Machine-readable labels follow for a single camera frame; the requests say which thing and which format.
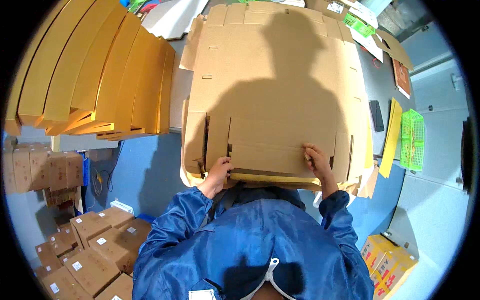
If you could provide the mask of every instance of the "blue floor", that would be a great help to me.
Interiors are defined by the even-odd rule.
[[[180,145],[180,134],[176,133],[137,138],[125,141],[120,155],[120,149],[115,149],[112,160],[92,162],[91,168],[110,172],[116,157],[119,158],[112,174],[112,191],[108,192],[104,182],[103,191],[95,200],[90,184],[85,197],[86,207],[92,206],[89,211],[99,212],[110,207],[110,202],[117,198],[133,207],[136,216],[159,216],[173,195],[186,189],[179,175]],[[400,196],[404,175],[405,170],[394,164],[389,178],[378,176],[372,199],[357,197],[348,207],[359,237],[359,249],[367,236],[388,228]],[[307,213],[320,222],[322,217],[312,205],[314,194],[300,190],[300,196],[306,204]]]

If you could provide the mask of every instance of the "flat cardboard sheet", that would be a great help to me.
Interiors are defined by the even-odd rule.
[[[385,140],[384,155],[379,170],[380,174],[385,178],[388,178],[390,176],[390,170],[392,169],[393,159],[395,156],[396,142],[398,139],[398,133],[400,132],[401,119],[402,107],[395,100],[395,98],[392,98],[390,117],[388,121],[387,138]]]
[[[368,99],[345,24],[269,2],[219,5],[206,22],[203,18],[194,21],[182,57],[182,65],[194,70],[186,171],[208,171],[231,152],[238,169],[302,178],[309,171],[301,145],[314,142],[334,156],[334,168],[344,170],[339,181],[358,182]],[[337,133],[346,138],[336,139]],[[349,150],[336,151],[340,148]]]

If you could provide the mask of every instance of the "stack of cardboard sheets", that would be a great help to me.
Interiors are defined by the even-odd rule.
[[[36,246],[35,275],[52,299],[132,299],[133,264],[150,230],[117,207],[77,216]]]
[[[60,0],[31,40],[12,85],[5,130],[168,133],[175,51],[115,0]]]
[[[218,5],[194,20],[180,67],[194,71],[184,183],[229,155],[232,179],[317,190],[305,142],[331,158],[338,182],[359,183],[373,167],[360,60],[341,21],[278,3]]]

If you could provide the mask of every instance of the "green object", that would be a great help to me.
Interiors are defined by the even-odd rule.
[[[350,13],[347,13],[345,15],[345,19],[343,19],[343,23],[352,27],[353,29],[355,29],[355,31],[357,31],[364,37],[369,37],[375,33],[375,28],[365,24],[362,20],[360,20],[359,18],[357,18],[356,16]]]
[[[423,117],[413,109],[402,114],[402,150],[400,165],[413,171],[421,171],[425,146]]]

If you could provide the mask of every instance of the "white label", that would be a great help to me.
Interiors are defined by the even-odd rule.
[[[54,294],[56,294],[60,291],[59,287],[57,287],[57,284],[55,282],[50,285],[50,288],[52,289],[52,292]]]
[[[82,265],[79,262],[75,262],[72,264],[72,267],[75,269],[75,271],[78,271],[82,268]]]
[[[331,10],[333,12],[336,12],[336,13],[342,13],[343,11],[343,4],[342,3],[338,3],[337,1],[333,1],[333,3],[330,3],[328,6],[327,6],[327,9],[328,10]]]
[[[97,242],[99,245],[103,245],[105,242],[107,242],[107,240],[104,239],[104,238],[99,238],[99,239],[96,240],[96,242]]]

